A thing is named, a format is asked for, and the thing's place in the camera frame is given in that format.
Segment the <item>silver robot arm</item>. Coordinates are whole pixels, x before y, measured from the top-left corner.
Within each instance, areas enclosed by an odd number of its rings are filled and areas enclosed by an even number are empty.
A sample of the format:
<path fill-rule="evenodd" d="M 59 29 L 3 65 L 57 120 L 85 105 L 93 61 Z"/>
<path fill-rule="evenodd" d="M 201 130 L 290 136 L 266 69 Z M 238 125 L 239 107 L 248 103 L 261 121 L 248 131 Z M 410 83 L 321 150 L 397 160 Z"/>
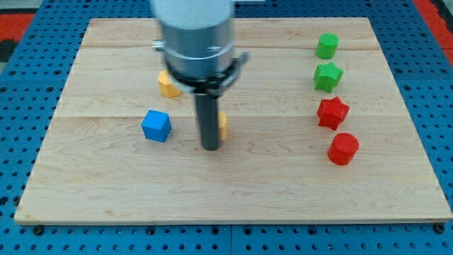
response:
<path fill-rule="evenodd" d="M 231 0 L 152 0 L 162 51 L 181 90 L 219 98 L 240 76 L 247 52 L 234 53 L 234 4 Z"/>

